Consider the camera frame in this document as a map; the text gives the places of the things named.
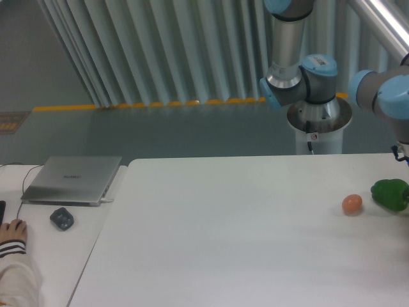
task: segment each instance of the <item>egg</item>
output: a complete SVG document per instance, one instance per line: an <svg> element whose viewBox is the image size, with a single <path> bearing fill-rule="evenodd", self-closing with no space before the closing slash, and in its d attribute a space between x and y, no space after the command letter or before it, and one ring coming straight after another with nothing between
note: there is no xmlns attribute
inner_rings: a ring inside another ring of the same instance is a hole
<svg viewBox="0 0 409 307"><path fill-rule="evenodd" d="M348 195L343 200L343 210L347 215L357 215L362 211L362 198L356 194Z"/></svg>

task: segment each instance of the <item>table surface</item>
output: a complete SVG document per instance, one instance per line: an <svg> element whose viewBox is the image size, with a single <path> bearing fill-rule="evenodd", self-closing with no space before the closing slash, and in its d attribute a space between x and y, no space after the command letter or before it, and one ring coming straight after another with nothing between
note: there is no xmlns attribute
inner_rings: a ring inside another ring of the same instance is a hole
<svg viewBox="0 0 409 307"><path fill-rule="evenodd" d="M17 216L22 182L33 166L0 168L0 199L6 201L4 222ZM27 188L41 168L33 169L24 182ZM127 168L121 166L105 198L113 199ZM27 221L27 253L33 257L40 277L41 307L64 307L69 303L89 254L100 233L111 203L99 207L66 207L74 217L67 231L58 230L50 215L61 206L23 205L19 217Z"/></svg>
<svg viewBox="0 0 409 307"><path fill-rule="evenodd" d="M133 161L70 306L404 306L409 182L392 154ZM359 194L364 211L345 216Z"/></svg>

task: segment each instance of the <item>yellow floor line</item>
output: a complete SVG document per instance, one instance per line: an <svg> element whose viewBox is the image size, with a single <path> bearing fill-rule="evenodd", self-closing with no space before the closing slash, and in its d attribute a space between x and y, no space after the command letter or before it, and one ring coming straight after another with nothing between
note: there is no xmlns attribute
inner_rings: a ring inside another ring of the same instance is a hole
<svg viewBox="0 0 409 307"><path fill-rule="evenodd" d="M348 98L347 93L337 93L336 95L339 98ZM231 98L227 99L225 102L219 99L211 99L206 101L205 104L248 104L248 103L256 103L256 102L265 102L264 97L260 97L259 100L254 98ZM171 101L166 106L170 107L177 107L177 106L197 106L200 104L198 100L190 100L186 101L186 103L182 104L179 101ZM161 102L151 102L148 107L163 107L163 103ZM111 106L108 109L126 109L129 107L146 107L142 102L138 102L136 104L132 104L131 106L128 104L119 104L118 106ZM53 106L53 107L34 107L33 112L44 112L44 111L73 111L73 110L96 110L98 109L94 105L78 105L78 106Z"/></svg>

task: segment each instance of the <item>green bell pepper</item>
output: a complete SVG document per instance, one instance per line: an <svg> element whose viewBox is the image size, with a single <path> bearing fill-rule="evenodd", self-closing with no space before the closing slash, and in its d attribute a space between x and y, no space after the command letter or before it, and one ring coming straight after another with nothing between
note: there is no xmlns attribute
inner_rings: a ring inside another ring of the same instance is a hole
<svg viewBox="0 0 409 307"><path fill-rule="evenodd" d="M381 206L402 211L409 205L409 185L401 179L383 179L371 188L372 199Z"/></svg>

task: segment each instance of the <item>laptop logo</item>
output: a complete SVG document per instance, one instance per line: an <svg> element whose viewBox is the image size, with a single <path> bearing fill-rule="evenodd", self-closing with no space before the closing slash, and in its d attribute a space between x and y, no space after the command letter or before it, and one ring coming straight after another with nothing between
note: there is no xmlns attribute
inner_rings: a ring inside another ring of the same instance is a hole
<svg viewBox="0 0 409 307"><path fill-rule="evenodd" d="M65 179L81 179L81 175L64 175Z"/></svg>

